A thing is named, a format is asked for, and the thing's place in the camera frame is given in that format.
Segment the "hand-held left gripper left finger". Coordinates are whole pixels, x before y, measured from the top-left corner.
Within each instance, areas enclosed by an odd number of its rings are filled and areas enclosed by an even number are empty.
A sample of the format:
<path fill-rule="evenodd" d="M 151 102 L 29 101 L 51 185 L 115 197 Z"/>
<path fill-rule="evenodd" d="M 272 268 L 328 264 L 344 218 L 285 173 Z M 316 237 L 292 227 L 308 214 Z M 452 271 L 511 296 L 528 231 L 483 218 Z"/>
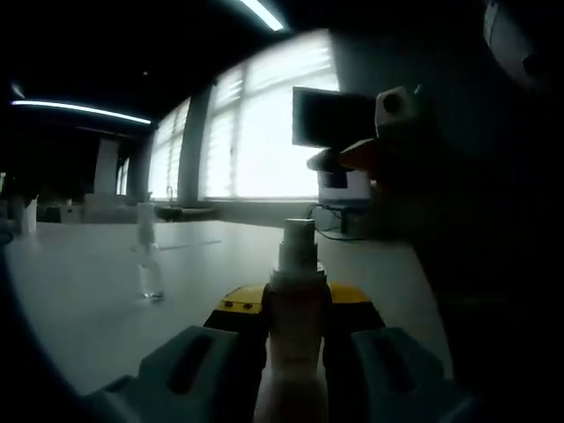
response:
<path fill-rule="evenodd" d="M 250 422 L 266 364 L 263 286 L 241 286 L 83 405 L 96 422 Z"/>

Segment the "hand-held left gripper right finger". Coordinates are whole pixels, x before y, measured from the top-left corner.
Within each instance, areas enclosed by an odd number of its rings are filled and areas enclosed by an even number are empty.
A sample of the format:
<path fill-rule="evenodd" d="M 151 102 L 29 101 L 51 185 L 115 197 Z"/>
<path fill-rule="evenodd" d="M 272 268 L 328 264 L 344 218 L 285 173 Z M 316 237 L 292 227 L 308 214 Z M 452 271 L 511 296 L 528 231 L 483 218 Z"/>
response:
<path fill-rule="evenodd" d="M 417 340 L 386 325 L 364 292 L 337 283 L 328 291 L 323 365 L 330 422 L 480 420 L 480 402 Z"/>

